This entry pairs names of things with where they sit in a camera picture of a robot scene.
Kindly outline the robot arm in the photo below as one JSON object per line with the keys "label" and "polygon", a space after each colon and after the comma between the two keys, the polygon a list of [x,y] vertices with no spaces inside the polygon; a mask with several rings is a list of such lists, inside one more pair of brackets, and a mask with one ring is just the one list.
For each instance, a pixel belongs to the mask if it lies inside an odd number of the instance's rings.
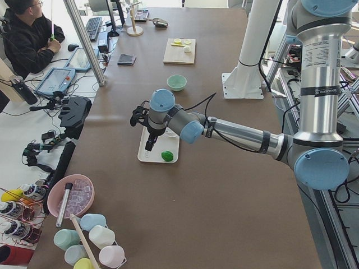
{"label": "robot arm", "polygon": [[294,1],[287,31],[302,44],[300,127],[297,133],[272,134],[199,113],[188,113],[174,95],[156,90],[145,111],[151,151],[167,128],[187,143],[200,136],[224,140],[249,152],[271,155],[290,166],[297,180],[317,190],[345,182],[349,163],[337,134],[342,36],[350,29],[355,1]]}

